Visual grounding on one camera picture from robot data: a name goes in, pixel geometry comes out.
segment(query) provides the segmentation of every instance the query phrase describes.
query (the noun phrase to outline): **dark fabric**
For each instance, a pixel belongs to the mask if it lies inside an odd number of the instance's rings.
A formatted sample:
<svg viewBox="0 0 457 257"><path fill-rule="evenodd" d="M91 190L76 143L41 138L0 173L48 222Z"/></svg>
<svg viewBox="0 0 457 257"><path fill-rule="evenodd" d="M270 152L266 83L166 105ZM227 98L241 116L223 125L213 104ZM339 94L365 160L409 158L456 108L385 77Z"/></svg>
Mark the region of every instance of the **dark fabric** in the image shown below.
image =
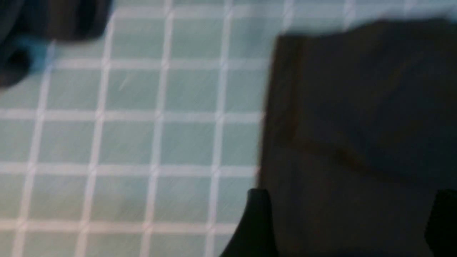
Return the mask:
<svg viewBox="0 0 457 257"><path fill-rule="evenodd" d="M100 37L112 0L0 0L0 86L27 75L32 63L23 37L77 42Z"/></svg>
<svg viewBox="0 0 457 257"><path fill-rule="evenodd" d="M280 36L259 187L285 257L430 257L437 189L457 188L457 30L378 21Z"/></svg>

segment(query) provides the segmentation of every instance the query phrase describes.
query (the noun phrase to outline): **dark bag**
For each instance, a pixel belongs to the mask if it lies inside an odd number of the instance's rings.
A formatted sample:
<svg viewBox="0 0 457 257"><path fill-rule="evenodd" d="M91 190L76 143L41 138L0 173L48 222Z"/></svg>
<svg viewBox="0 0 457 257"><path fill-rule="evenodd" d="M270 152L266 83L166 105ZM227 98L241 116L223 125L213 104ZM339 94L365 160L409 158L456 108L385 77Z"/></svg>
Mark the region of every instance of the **dark bag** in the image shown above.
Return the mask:
<svg viewBox="0 0 457 257"><path fill-rule="evenodd" d="M24 78L32 59L22 38L77 42L100 37L112 0L0 0L0 86Z"/></svg>

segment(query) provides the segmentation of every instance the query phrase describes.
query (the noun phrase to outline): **dark clothing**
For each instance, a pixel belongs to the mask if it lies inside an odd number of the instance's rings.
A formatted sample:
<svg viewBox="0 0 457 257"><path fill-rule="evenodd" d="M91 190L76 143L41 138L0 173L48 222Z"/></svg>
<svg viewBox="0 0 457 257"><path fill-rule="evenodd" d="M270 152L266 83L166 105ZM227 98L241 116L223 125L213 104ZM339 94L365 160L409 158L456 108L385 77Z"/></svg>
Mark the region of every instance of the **dark clothing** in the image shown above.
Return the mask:
<svg viewBox="0 0 457 257"><path fill-rule="evenodd" d="M24 36L81 41L101 36L112 0L0 0L0 86L27 75L32 62Z"/></svg>
<svg viewBox="0 0 457 257"><path fill-rule="evenodd" d="M436 191L457 188L457 26L280 36L260 166L280 256L432 256Z"/></svg>

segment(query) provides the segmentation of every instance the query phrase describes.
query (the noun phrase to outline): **black object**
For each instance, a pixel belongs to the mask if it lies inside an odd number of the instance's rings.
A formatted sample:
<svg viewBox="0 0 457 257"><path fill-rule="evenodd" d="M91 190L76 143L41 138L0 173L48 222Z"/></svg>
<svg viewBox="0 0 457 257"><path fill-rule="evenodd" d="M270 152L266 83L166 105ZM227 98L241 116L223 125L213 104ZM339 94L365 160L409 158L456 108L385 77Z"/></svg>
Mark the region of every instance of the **black object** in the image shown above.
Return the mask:
<svg viewBox="0 0 457 257"><path fill-rule="evenodd" d="M258 188L279 256L433 256L436 191L457 188L456 32L430 19L278 38Z"/></svg>
<svg viewBox="0 0 457 257"><path fill-rule="evenodd" d="M277 257L268 191L251 189L243 217L221 257Z"/></svg>
<svg viewBox="0 0 457 257"><path fill-rule="evenodd" d="M457 191L440 190L425 231L435 257L457 256Z"/></svg>
<svg viewBox="0 0 457 257"><path fill-rule="evenodd" d="M0 86L11 86L30 70L23 37L79 42L100 37L112 0L0 0Z"/></svg>

